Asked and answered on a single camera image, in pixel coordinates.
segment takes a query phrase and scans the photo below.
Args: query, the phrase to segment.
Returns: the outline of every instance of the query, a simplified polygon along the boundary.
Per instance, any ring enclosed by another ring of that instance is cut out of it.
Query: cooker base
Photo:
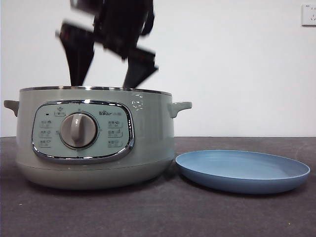
[[[24,176],[33,183],[67,190],[93,190],[126,186],[152,179],[171,164],[168,158],[144,165],[96,170],[52,170],[18,163]]]

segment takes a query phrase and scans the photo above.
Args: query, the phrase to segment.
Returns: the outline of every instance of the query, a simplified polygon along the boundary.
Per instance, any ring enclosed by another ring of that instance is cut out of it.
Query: cooker handle
[[[170,117],[174,119],[177,117],[178,112],[181,110],[187,110],[192,108],[192,102],[177,102],[169,104],[168,109],[170,112]]]
[[[19,104],[20,102],[15,100],[5,100],[3,103],[6,108],[13,110],[16,117],[18,117]]]

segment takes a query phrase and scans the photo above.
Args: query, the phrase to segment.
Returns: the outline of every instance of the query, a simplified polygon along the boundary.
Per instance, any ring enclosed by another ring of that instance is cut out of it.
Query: plate rim
[[[187,167],[182,166],[179,162],[178,162],[178,157],[184,155],[184,154],[189,154],[189,153],[198,153],[198,152],[245,152],[245,153],[255,153],[255,154],[264,154],[264,155],[269,155],[269,156],[274,156],[274,157],[279,157],[279,158],[284,158],[284,159],[289,159],[289,160],[293,160],[295,162],[298,162],[302,165],[304,165],[305,167],[307,167],[308,171],[304,174],[300,174],[300,175],[296,175],[296,176],[292,176],[292,177],[287,177],[287,178],[271,178],[271,179],[247,179],[247,178],[237,178],[237,177],[229,177],[229,176],[222,176],[222,175],[215,175],[215,174],[209,174],[209,173],[205,173],[205,172],[200,172],[197,170],[193,170],[193,169],[189,169]],[[256,181],[272,181],[272,180],[288,180],[288,179],[296,179],[296,178],[300,178],[300,177],[304,177],[309,175],[309,173],[311,172],[311,169],[308,165],[304,164],[303,162],[300,162],[298,160],[295,159],[291,159],[291,158],[287,158],[287,157],[282,157],[282,156],[278,156],[278,155],[272,155],[272,154],[268,154],[268,153],[262,153],[262,152],[252,152],[252,151],[239,151],[239,150],[197,150],[197,151],[191,151],[191,152],[185,152],[182,153],[180,155],[178,155],[175,159],[176,164],[184,169],[187,169],[189,171],[193,171],[196,173],[200,173],[200,174],[205,174],[205,175],[209,175],[209,176],[214,176],[214,177],[219,177],[219,178],[229,178],[229,179],[237,179],[237,180],[256,180]]]

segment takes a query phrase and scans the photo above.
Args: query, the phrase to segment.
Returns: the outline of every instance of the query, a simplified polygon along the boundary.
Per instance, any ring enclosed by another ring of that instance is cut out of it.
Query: blue plate
[[[223,191],[274,194],[303,184],[310,168],[293,159],[264,153],[210,150],[179,155],[181,173],[192,181]]]

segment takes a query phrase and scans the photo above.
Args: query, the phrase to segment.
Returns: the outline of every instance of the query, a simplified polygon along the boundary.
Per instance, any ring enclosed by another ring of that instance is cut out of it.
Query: button icon
[[[40,140],[39,147],[50,148],[51,147],[51,140]]]
[[[121,129],[111,129],[108,130],[108,137],[122,137],[123,133]]]
[[[66,116],[66,112],[64,111],[63,107],[59,106],[57,110],[54,111],[54,115],[57,117],[63,117],[63,116]]]
[[[120,121],[109,121],[108,128],[122,128],[122,125]]]
[[[120,140],[111,140],[108,141],[108,147],[121,147],[123,145],[123,142]]]
[[[40,138],[51,138],[51,131],[50,130],[41,130],[39,132]]]
[[[39,127],[41,128],[51,128],[52,127],[52,121],[51,120],[43,120],[40,122]]]

